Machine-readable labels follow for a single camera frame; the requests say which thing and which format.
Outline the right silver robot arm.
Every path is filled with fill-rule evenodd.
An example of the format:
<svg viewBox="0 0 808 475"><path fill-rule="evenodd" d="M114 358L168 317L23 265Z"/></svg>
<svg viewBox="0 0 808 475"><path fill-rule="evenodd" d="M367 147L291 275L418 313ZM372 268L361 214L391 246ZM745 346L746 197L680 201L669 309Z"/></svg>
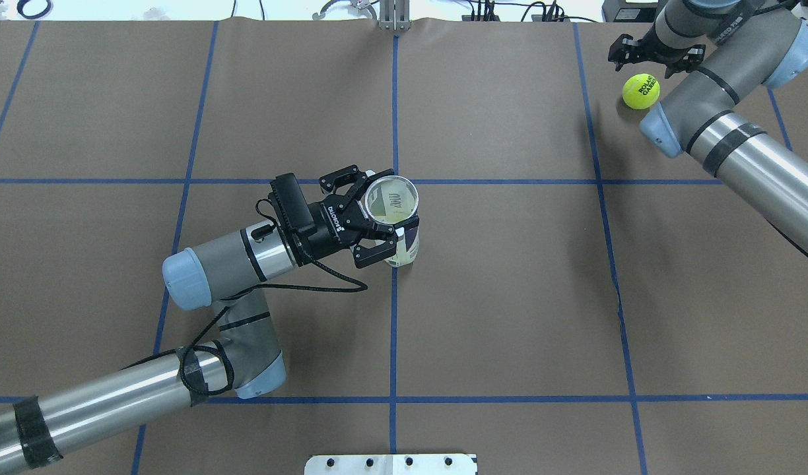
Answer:
<svg viewBox="0 0 808 475"><path fill-rule="evenodd" d="M642 38L621 35L607 60L687 75L640 121L670 158L685 153L808 258L808 163L734 111L761 85L808 69L808 25L792 1L669 1Z"/></svg>

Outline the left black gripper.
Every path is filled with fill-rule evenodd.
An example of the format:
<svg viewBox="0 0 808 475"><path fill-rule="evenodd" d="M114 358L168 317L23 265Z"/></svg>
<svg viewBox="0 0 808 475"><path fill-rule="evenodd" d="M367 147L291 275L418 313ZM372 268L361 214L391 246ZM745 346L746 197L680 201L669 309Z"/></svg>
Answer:
<svg viewBox="0 0 808 475"><path fill-rule="evenodd" d="M345 166L319 179L322 202L308 203L316 222L316 232L302 240L302 246L292 247L296 264L334 255L352 247L354 265L359 269L385 261L390 267L413 264L419 252L418 216L395 224L365 219L358 205L368 187L377 180L376 174L359 170L357 165Z"/></svg>

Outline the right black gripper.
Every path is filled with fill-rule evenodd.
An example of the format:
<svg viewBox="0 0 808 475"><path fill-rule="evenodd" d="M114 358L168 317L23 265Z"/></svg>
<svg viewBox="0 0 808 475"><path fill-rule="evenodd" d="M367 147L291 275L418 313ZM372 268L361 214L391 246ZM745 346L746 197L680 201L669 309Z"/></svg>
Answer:
<svg viewBox="0 0 808 475"><path fill-rule="evenodd" d="M607 60L619 72L626 64L652 62L666 66L665 78L675 73L690 73L702 65L705 45L693 45L685 51L685 37L666 24L652 25L640 40L631 35L620 35L609 46Z"/></svg>

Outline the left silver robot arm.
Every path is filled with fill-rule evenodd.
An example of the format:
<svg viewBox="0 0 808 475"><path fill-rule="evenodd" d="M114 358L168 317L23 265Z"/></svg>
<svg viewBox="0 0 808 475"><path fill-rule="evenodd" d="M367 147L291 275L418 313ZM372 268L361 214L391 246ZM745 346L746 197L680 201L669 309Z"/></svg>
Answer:
<svg viewBox="0 0 808 475"><path fill-rule="evenodd" d="M0 474L64 456L184 408L232 392L242 399L286 379L266 289L355 294L361 280L323 259L349 252L362 269L417 243L420 198L406 177L350 165L318 180L310 202L294 174L269 182L271 212L231 234L185 247L162 265L168 299L211 318L189 343L51 396L26 396L0 411Z"/></svg>

